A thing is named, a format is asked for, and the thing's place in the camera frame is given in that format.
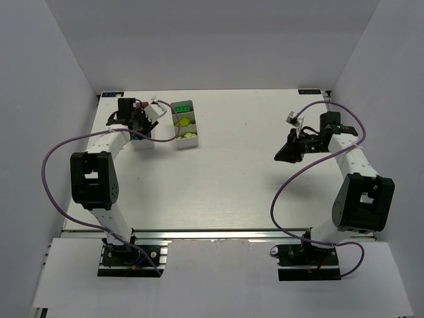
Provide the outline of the lime 2x3 lego brick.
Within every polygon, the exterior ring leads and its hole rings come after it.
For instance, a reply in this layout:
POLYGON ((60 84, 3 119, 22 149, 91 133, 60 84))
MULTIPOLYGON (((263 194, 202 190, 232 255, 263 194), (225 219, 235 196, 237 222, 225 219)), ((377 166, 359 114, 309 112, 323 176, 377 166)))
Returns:
POLYGON ((179 126, 188 127, 188 126, 194 125, 194 124, 195 124, 195 122, 192 121, 191 119, 189 119, 187 117, 182 117, 182 118, 179 119, 179 121, 175 122, 174 126, 175 127, 179 127, 179 126))

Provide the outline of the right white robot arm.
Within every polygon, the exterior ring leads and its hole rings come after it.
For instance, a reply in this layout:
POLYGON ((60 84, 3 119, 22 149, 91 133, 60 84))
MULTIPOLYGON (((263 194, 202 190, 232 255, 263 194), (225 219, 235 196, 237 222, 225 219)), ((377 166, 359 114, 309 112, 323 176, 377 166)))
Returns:
POLYGON ((286 144, 274 159, 295 164, 305 154, 327 153, 337 162, 342 186, 332 206, 331 216, 308 230, 303 240, 319 248, 332 248, 356 233, 380 232, 386 227, 395 183, 381 176, 369 163, 354 127, 341 123, 338 112, 320 116, 318 131, 303 126, 303 119, 290 113, 292 125, 286 144))

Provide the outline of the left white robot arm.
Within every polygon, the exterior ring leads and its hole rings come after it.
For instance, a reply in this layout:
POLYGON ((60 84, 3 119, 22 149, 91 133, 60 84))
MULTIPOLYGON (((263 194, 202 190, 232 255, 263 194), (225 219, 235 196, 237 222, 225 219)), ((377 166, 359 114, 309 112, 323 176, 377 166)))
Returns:
POLYGON ((119 98, 117 110, 105 123, 105 133, 84 152, 70 158, 72 199, 89 211, 100 226, 109 229, 107 243, 131 240, 133 230, 125 221, 117 200, 119 183, 114 159, 138 134, 151 137, 166 109, 157 110, 151 103, 135 98, 119 98))

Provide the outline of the green lego brick top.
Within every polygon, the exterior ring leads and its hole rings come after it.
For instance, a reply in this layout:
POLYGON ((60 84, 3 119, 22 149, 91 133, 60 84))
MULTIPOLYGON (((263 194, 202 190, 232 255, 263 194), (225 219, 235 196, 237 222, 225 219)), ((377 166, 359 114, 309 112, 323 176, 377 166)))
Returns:
POLYGON ((187 113, 190 112, 191 108, 189 105, 183 105, 183 106, 177 106, 175 107, 175 112, 176 113, 187 113))

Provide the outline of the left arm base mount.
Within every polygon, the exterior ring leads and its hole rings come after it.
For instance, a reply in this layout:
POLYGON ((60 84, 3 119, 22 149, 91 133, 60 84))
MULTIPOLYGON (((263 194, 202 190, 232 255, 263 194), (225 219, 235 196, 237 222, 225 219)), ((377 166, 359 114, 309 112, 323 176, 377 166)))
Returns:
POLYGON ((133 247, 113 245, 106 238, 102 239, 102 243, 98 277, 159 278, 164 272, 169 241, 132 236, 130 243, 143 249, 151 261, 133 247))

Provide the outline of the pale green lego piece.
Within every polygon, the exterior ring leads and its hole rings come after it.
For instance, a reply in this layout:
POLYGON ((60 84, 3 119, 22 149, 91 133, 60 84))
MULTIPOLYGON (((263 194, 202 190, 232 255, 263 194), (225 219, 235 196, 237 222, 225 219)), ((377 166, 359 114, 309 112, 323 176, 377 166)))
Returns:
POLYGON ((194 138, 197 137, 197 135, 195 133, 192 132, 188 132, 186 134, 184 134, 184 138, 194 138))

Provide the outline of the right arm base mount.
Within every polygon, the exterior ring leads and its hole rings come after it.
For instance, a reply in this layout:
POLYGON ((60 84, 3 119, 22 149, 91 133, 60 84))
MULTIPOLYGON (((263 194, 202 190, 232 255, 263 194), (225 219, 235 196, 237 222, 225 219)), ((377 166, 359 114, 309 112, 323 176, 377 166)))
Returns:
POLYGON ((341 280, 335 248, 319 248, 308 242, 278 244, 270 249, 270 256, 278 260, 281 282, 341 280))

